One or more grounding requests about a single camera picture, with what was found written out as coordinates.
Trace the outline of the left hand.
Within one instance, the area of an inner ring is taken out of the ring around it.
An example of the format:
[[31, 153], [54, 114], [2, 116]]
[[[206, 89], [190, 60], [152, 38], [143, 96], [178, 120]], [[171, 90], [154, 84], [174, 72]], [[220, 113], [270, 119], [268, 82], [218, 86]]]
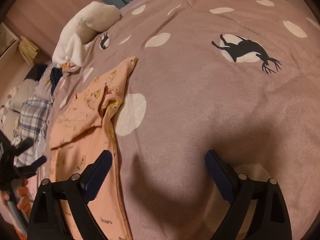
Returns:
[[[31, 203], [30, 203], [30, 198], [29, 198], [29, 190], [27, 188], [28, 185], [28, 180], [24, 179], [23, 180], [23, 185], [17, 189], [17, 194], [20, 196], [20, 200], [17, 204], [17, 208], [25, 214], [30, 213], [31, 211]], [[1, 200], [5, 206], [7, 205], [7, 202], [10, 200], [10, 197], [7, 193], [4, 191], [1, 191]]]

